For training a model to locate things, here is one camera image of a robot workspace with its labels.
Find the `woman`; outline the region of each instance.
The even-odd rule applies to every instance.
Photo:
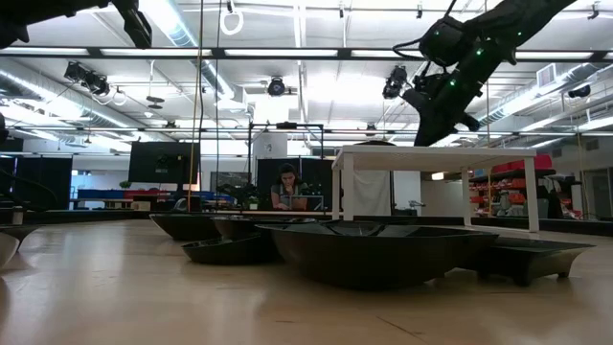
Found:
[[[306,187],[307,184],[300,180],[294,166],[287,163],[281,165],[277,183],[270,187],[272,207],[276,210],[306,211],[307,199],[293,197],[299,196]]]

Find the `desk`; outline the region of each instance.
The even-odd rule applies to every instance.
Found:
[[[73,210],[76,210],[78,207],[84,207],[86,201],[101,201],[101,202],[104,203],[104,208],[105,209],[125,209],[125,208],[128,208],[127,207],[128,204],[132,203],[132,199],[126,199],[126,198],[76,198],[76,199],[70,199],[70,202],[73,203]]]
[[[489,169],[499,164],[524,160],[528,218],[530,232],[538,232],[536,206],[536,178],[534,177],[535,149],[473,149],[473,148],[405,148],[391,146],[345,146],[332,163],[332,218],[339,219],[340,172],[343,171],[344,220],[354,216],[354,171],[419,171],[462,172],[462,191],[465,226],[471,226],[472,210],[468,190],[468,171]]]

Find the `black partition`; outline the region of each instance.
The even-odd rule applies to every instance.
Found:
[[[302,158],[300,162],[303,181],[324,197],[324,209],[318,211],[332,210],[332,163],[332,160],[317,158]],[[313,210],[318,203],[317,199],[309,200],[308,210]]]
[[[272,201],[270,199],[270,187],[277,183],[279,178],[279,168],[281,165],[288,163],[296,168],[300,173],[299,158],[270,158],[258,159],[256,171],[258,174],[258,194],[260,195],[259,209],[263,211],[272,211]]]
[[[5,157],[0,158],[0,169],[2,169],[5,173],[14,173],[15,169],[15,158],[13,157]],[[11,187],[12,181],[4,176],[0,178],[0,190],[7,190]]]
[[[70,204],[70,180],[73,169],[71,158],[23,158],[17,159],[16,175],[49,188],[57,198],[56,210],[68,210]],[[14,192],[23,200],[38,201],[41,193],[31,185],[15,182]]]

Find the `computer monitor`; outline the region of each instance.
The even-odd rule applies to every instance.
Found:
[[[149,183],[185,183],[198,182],[198,164],[200,163],[200,146],[193,146],[193,164],[191,164],[192,144],[150,142],[132,143],[130,154],[130,182]]]

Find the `ceiling pipe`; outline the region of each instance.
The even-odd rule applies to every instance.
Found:
[[[0,99],[30,99],[52,105],[58,111],[87,116],[95,123],[111,127],[142,127],[112,108],[95,102],[90,96],[53,81],[9,58],[0,59]],[[167,135],[155,133],[162,141],[172,141]]]
[[[564,74],[557,75],[554,84],[544,87],[539,87],[536,84],[536,80],[534,80],[527,86],[501,98],[489,114],[487,109],[483,109],[474,117],[482,127],[487,124],[491,125],[496,121],[516,114],[541,101],[545,101],[545,96],[551,95],[554,92],[565,92],[584,82],[591,84],[592,81],[588,80],[591,76],[608,69],[610,66],[613,65],[608,63],[583,63],[571,68]]]
[[[183,14],[173,0],[150,0],[143,2],[141,8],[152,19],[175,47],[198,48],[196,35],[190,31]],[[197,69],[198,60],[190,60]],[[215,90],[221,99],[231,100],[235,96],[232,85],[221,76],[216,67],[207,59],[202,60],[202,79]]]

